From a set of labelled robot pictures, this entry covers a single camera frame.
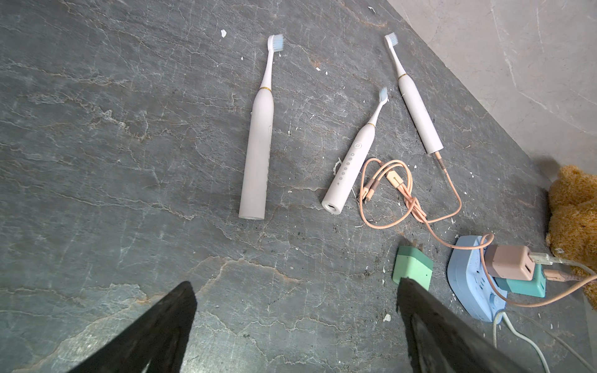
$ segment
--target white electric toothbrush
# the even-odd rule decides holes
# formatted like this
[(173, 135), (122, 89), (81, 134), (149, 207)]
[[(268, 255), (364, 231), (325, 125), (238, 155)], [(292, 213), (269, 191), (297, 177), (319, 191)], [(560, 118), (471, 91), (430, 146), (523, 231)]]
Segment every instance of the white electric toothbrush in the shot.
[(421, 95), (418, 93), (417, 86), (414, 84), (412, 78), (407, 75), (406, 71), (404, 71), (404, 67), (400, 64), (394, 50), (394, 45), (398, 44), (398, 37), (393, 32), (385, 37), (387, 46), (390, 48), (392, 57), (394, 57), (396, 70), (398, 71), (398, 88), (400, 88), (400, 93), (404, 97), (404, 102), (407, 104), (408, 112), (413, 118), (414, 125), (417, 127), (425, 150), (427, 154), (438, 152), (444, 148), (444, 145), (442, 145), (442, 141), (439, 139), (429, 113), (427, 113)]
[(245, 174), (242, 179), (241, 207), (238, 217), (243, 219), (262, 220), (265, 218), (267, 172), (273, 125), (273, 53), (281, 51), (283, 47), (283, 35), (271, 35), (267, 39), (267, 65), (261, 87), (253, 101)]
[(379, 104), (373, 113), (373, 116), (367, 124), (361, 128), (357, 133), (346, 157), (342, 161), (334, 181), (330, 185), (328, 192), (325, 194), (321, 205), (334, 215), (339, 215), (344, 208), (346, 199), (350, 194), (352, 186), (355, 184), (356, 177), (359, 175), (361, 167), (365, 162), (367, 153), (373, 144), (375, 137), (375, 125), (377, 117), (381, 111), (381, 107), (387, 102), (387, 88), (379, 91)]

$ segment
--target power strip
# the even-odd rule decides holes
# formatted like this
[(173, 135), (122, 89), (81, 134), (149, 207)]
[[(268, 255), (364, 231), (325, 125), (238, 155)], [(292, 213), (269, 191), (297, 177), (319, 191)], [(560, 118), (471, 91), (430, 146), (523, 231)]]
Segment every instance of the power strip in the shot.
[[(481, 236), (462, 236), (458, 246), (478, 246)], [(448, 283), (466, 311), (477, 320), (492, 322), (496, 313), (506, 308), (506, 301), (497, 296), (487, 282), (479, 250), (452, 250), (448, 262)], [(507, 297), (502, 289), (500, 294)]]

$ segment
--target green usb charger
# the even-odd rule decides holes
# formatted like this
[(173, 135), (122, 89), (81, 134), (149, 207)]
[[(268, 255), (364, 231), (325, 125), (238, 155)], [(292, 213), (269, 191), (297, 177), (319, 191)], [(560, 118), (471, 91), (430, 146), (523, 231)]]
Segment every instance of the green usb charger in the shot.
[(545, 298), (546, 278), (543, 274), (543, 266), (541, 264), (535, 264), (533, 279), (530, 281), (502, 279), (496, 277), (496, 283), (497, 286), (505, 291)]
[(413, 246), (400, 246), (392, 280), (400, 284), (401, 278), (409, 278), (419, 283), (425, 290), (429, 290), (431, 274), (433, 273), (433, 260), (429, 259), (419, 249)]

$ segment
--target toothbrush bristles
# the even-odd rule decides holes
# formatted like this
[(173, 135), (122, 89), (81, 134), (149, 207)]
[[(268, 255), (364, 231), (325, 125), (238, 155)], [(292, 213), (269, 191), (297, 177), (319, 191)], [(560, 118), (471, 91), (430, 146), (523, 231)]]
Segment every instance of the toothbrush bristles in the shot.
[(273, 51), (280, 52), (284, 49), (284, 35), (274, 35), (272, 40)]
[(387, 100), (387, 87), (383, 87), (381, 91), (379, 91), (379, 102), (384, 102)]
[(392, 46), (394, 46), (394, 45), (398, 44), (398, 37), (397, 37), (397, 36), (396, 36), (396, 34), (395, 34), (395, 33), (393, 33), (393, 32), (392, 32), (392, 33), (389, 33), (389, 34), (387, 34), (387, 35), (386, 35), (386, 39), (387, 39), (387, 40), (388, 40), (390, 43), (392, 43)]

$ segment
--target toothbrush handle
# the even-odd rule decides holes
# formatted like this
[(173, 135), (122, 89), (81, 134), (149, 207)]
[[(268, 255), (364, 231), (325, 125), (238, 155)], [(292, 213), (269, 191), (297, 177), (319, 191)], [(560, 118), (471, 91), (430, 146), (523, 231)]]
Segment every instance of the toothbrush handle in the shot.
[(423, 145), (425, 145), (425, 151), (427, 154), (435, 153), (444, 148), (442, 141), (439, 139), (438, 132), (435, 130), (435, 126), (429, 117), (427, 108), (423, 103), (421, 95), (418, 93), (417, 86), (413, 79), (404, 74), (398, 78), (398, 87), (400, 87), (400, 93), (404, 97), (404, 102), (407, 104), (408, 112), (413, 118), (415, 127)]
[(350, 149), (334, 177), (321, 205), (334, 215), (339, 215), (344, 208), (346, 199), (355, 184), (356, 177), (361, 171), (367, 153), (373, 144), (375, 126), (366, 124), (356, 135)]
[(259, 89), (251, 112), (245, 174), (242, 179), (241, 207), (238, 211), (239, 218), (253, 220), (265, 218), (272, 125), (272, 92), (269, 89)]

